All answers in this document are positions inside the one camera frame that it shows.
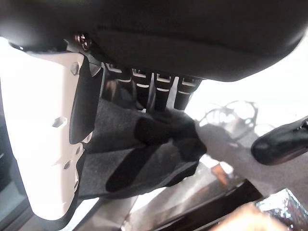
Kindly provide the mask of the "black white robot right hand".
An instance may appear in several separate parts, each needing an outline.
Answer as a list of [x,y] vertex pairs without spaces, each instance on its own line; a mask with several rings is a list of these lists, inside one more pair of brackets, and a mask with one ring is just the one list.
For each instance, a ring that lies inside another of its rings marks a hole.
[[4,115],[33,212],[75,205],[77,162],[102,78],[90,59],[147,73],[232,82],[287,56],[308,26],[305,0],[3,0]]

